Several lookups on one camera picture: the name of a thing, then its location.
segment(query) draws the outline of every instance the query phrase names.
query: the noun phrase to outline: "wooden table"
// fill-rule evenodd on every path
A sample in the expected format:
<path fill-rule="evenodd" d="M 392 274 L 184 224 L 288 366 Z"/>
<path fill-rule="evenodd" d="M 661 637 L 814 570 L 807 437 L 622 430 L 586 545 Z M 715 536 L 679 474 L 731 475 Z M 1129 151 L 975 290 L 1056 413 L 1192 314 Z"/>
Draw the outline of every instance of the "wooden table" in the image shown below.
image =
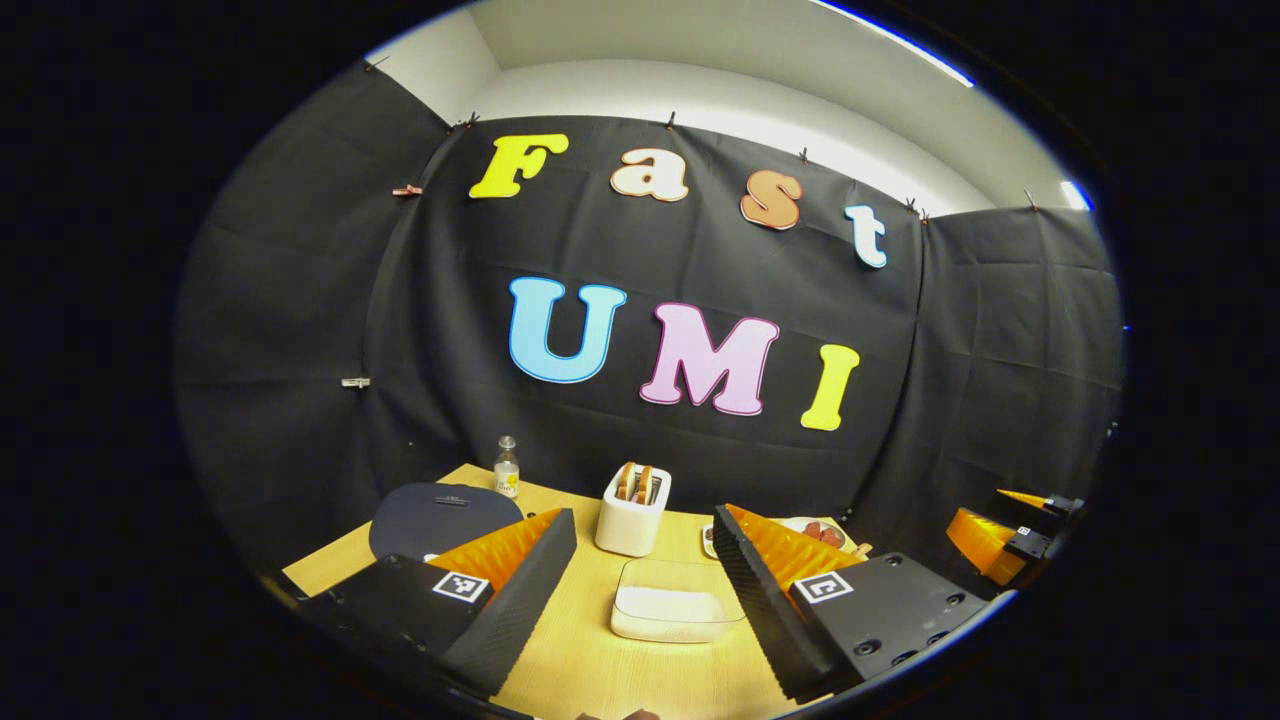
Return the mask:
<path fill-rule="evenodd" d="M 493 484 L 493 471 L 463 465 L 439 482 L 486 488 Z M 613 634 L 613 594 L 622 565 L 631 557 L 595 546 L 599 498 L 521 480 L 516 505 L 526 514 L 572 509 L 577 550 L 493 702 L 544 720 L 573 720 L 582 712 L 620 720 L 641 707 L 663 720 L 750 720 L 796 710 L 778 688 L 745 619 L 705 644 Z M 699 541 L 701 528 L 710 521 L 710 515 L 664 512 L 657 546 L 648 557 L 717 565 L 703 553 Z M 349 578 L 375 561 L 369 548 L 370 525 L 365 523 L 298 560 L 284 574 L 308 596 Z"/>

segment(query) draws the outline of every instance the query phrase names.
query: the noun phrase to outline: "letter m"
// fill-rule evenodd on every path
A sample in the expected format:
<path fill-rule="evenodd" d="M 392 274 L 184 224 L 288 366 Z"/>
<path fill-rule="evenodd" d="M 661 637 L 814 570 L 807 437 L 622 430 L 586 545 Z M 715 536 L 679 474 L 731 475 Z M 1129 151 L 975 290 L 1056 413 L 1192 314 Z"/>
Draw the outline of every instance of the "letter m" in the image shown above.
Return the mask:
<path fill-rule="evenodd" d="M 698 307 L 663 302 L 653 314 L 662 322 L 662 345 L 653 379 L 640 388 L 640 397 L 662 405 L 680 402 L 676 375 L 682 369 L 694 405 L 701 405 L 723 378 L 724 389 L 712 406 L 731 415 L 760 414 L 764 360 L 769 345 L 778 338 L 777 325 L 760 318 L 742 318 L 713 350 L 707 322 Z"/>

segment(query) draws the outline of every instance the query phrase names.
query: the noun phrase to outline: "glass bottle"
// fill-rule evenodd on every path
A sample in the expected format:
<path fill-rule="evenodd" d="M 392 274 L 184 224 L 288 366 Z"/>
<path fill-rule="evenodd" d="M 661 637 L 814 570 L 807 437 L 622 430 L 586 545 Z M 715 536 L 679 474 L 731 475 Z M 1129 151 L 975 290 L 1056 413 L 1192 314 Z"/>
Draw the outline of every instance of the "glass bottle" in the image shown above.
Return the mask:
<path fill-rule="evenodd" d="M 498 459 L 493 462 L 493 489 L 507 497 L 520 495 L 520 462 L 516 460 L 516 438 L 498 438 Z"/>

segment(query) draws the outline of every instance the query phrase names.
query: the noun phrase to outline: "toast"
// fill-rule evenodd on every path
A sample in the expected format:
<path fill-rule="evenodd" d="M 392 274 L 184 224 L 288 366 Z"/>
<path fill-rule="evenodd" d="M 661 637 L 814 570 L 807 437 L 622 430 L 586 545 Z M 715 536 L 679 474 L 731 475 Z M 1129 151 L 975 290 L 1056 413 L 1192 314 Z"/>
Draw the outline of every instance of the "toast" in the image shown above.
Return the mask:
<path fill-rule="evenodd" d="M 653 495 L 653 465 L 645 465 L 644 473 L 640 474 L 640 482 L 636 483 L 636 502 L 649 505 Z"/>
<path fill-rule="evenodd" d="M 618 489 L 614 497 L 618 500 L 631 500 L 631 496 L 636 492 L 636 474 L 635 462 L 627 462 L 622 468 L 622 477 L 618 478 Z"/>

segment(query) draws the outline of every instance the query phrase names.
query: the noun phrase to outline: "black curtain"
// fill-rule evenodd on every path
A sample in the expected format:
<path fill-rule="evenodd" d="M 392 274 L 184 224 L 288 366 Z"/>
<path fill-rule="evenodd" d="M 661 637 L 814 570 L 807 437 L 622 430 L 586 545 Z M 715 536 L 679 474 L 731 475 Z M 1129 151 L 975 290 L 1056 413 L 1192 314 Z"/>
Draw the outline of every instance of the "black curtain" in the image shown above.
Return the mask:
<path fill-rule="evenodd" d="M 568 149 L 520 179 L 513 197 L 470 199 L 494 140 L 564 133 Z M 611 174 L 636 147 L 687 163 L 676 202 L 614 192 Z M 458 128 L 433 159 L 425 190 L 397 228 L 370 314 L 372 384 L 366 405 L 379 474 L 429 475 L 434 438 L 461 442 L 489 465 L 515 436 L 529 479 L 598 496 L 635 460 L 673 475 L 669 507 L 710 512 L 733 502 L 776 515 L 840 514 L 883 442 L 901 393 L 919 295 L 920 222 L 902 202 L 799 156 L 713 132 L 621 118 L 541 117 Z M 739 200 L 746 178 L 773 169 L 803 184 L 800 223 L 751 224 Z M 868 204 L 886 225 L 888 266 L 855 255 L 845 208 Z M 525 374 L 508 350 L 520 277 L 564 286 L 548 347 L 575 355 L 586 307 L 577 291 L 627 293 L 607 361 L 579 383 Z M 700 309 L 713 345 L 744 318 L 776 323 L 754 416 L 640 397 L 654 373 L 668 301 Z M 833 432 L 800 424 L 823 370 L 824 343 L 852 347 L 852 372 Z M 677 380 L 677 386 L 684 380 Z"/>
<path fill-rule="evenodd" d="M 188 454 L 256 569 L 369 520 L 358 391 L 365 316 L 397 217 L 448 126 L 356 64 L 289 114 L 227 182 L 192 243 L 174 382 Z"/>
<path fill-rule="evenodd" d="M 1116 278 L 1092 215 L 1005 209 L 931 219 L 910 370 L 850 532 L 952 579 L 946 537 L 996 488 L 1085 497 L 1120 407 Z"/>
<path fill-rule="evenodd" d="M 470 199 L 494 140 L 563 133 L 513 197 Z M 637 147 L 678 154 L 676 202 L 614 192 Z M 799 223 L 746 222 L 756 170 L 803 186 Z M 393 187 L 412 183 L 420 197 Z M 890 260 L 861 263 L 845 208 L 869 205 Z M 607 361 L 579 383 L 508 350 L 515 278 L 559 282 L 552 352 L 579 351 L 577 291 L 627 293 Z M 662 302 L 696 306 L 713 346 L 780 327 L 754 416 L 640 397 Z M 626 460 L 673 475 L 669 507 L 733 502 L 845 515 L 860 542 L 937 565 L 956 503 L 993 487 L 1084 495 L 1117 398 L 1115 279 L 1087 213 L 969 213 L 925 225 L 900 200 L 796 155 L 621 118 L 452 131 L 357 65 L 293 113 L 228 183 L 197 238 L 175 383 L 192 460 L 251 564 L 278 569 L 367 520 L 390 489 L 512 434 L 526 479 L 595 496 Z M 826 343 L 854 348 L 841 425 L 805 428 Z M 343 378 L 369 378 L 364 389 Z M 721 380 L 717 391 L 723 388 Z"/>

